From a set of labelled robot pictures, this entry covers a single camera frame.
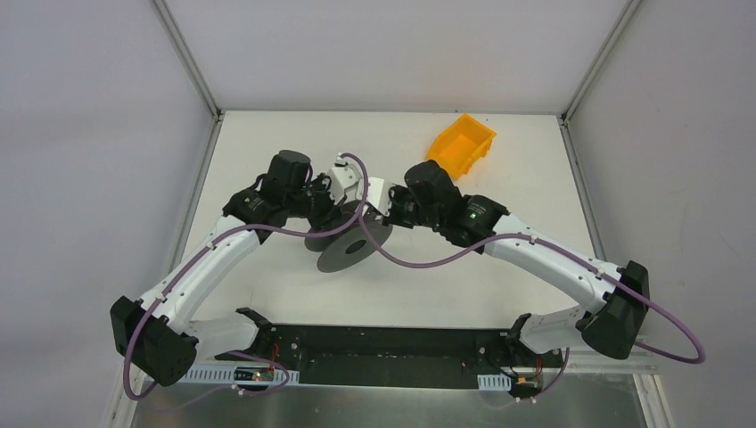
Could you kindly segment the black cable spool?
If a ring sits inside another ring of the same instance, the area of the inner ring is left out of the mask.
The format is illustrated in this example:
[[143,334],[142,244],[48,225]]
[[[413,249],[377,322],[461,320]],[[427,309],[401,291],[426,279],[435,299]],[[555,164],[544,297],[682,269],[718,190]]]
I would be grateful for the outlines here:
[[[309,232],[325,232],[345,224],[354,214],[358,201],[346,202],[334,207],[329,213],[308,216]],[[382,223],[382,215],[367,205],[362,219],[374,240],[383,245],[392,233],[392,225]],[[338,234],[321,238],[307,237],[304,245],[309,251],[318,252],[317,269],[322,273],[335,273],[350,268],[376,252],[368,242],[365,230],[358,221]]]

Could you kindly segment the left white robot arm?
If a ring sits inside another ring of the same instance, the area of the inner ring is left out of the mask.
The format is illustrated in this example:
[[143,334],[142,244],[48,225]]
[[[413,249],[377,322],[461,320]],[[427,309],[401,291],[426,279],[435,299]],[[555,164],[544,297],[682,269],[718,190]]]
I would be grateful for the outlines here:
[[333,167],[315,175],[303,153],[281,150],[267,172],[235,193],[191,255],[138,299],[122,296],[111,307],[116,349],[124,358],[126,395],[137,393],[131,372],[138,368],[154,386],[170,386],[198,360],[241,352],[265,358],[272,337],[248,308],[226,317],[197,320],[194,315],[234,267],[274,234],[326,238],[345,231],[369,200],[366,166],[352,153],[338,155]]

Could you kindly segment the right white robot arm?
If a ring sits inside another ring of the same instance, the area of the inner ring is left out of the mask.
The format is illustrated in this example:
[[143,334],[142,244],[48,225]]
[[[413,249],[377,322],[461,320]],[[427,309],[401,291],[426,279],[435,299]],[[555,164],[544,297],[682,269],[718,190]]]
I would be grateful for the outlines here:
[[462,194],[433,160],[413,166],[403,185],[387,185],[381,201],[395,226],[428,227],[448,242],[509,262],[576,301],[571,309],[524,314],[508,331],[505,350],[526,366],[550,350],[585,344],[618,360],[629,357],[648,307],[649,274],[631,260],[621,267],[564,248],[504,205]]

